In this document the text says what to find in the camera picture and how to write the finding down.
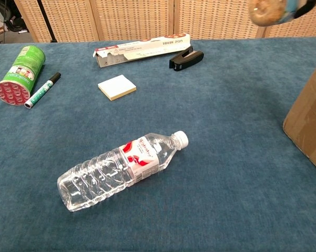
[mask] cable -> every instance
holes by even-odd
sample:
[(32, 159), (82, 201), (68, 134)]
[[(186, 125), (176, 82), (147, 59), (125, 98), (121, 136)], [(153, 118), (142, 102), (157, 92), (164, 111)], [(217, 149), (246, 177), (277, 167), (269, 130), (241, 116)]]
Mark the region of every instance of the cable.
[(7, 7), (7, 0), (5, 0), (5, 9), (4, 9), (4, 43), (5, 43), (5, 22), (6, 22), (6, 7)]

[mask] sticky note pad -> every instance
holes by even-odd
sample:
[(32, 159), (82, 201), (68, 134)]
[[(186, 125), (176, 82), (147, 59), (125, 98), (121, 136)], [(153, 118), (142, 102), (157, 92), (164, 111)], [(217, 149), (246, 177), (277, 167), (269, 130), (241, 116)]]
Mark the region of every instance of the sticky note pad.
[(137, 90), (137, 87), (124, 75), (103, 81), (98, 87), (111, 101)]

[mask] stapler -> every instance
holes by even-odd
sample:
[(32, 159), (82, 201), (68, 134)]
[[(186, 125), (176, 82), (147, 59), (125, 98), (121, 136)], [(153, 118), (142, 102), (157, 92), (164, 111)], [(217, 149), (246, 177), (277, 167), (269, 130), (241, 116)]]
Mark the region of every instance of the stapler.
[(181, 71), (200, 62), (203, 57), (203, 52), (194, 51), (193, 47), (190, 46), (169, 60), (169, 68), (173, 68), (174, 71)]

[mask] box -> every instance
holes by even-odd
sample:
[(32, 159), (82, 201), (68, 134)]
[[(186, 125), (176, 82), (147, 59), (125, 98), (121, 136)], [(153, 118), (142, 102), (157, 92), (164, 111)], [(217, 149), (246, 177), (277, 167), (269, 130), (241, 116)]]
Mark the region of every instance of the box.
[(180, 33), (97, 48), (93, 57), (96, 57), (100, 67), (107, 67), (136, 59), (183, 51), (189, 46), (190, 35)]
[(283, 129), (316, 166), (316, 69), (287, 114)]

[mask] marker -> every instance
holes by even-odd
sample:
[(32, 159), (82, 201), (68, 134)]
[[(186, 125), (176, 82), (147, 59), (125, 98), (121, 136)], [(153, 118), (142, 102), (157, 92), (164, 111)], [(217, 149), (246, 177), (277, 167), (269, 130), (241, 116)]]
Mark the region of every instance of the marker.
[(55, 73), (39, 90), (36, 91), (35, 94), (33, 94), (32, 97), (25, 102), (25, 107), (31, 109), (60, 77), (61, 74), (59, 72)]

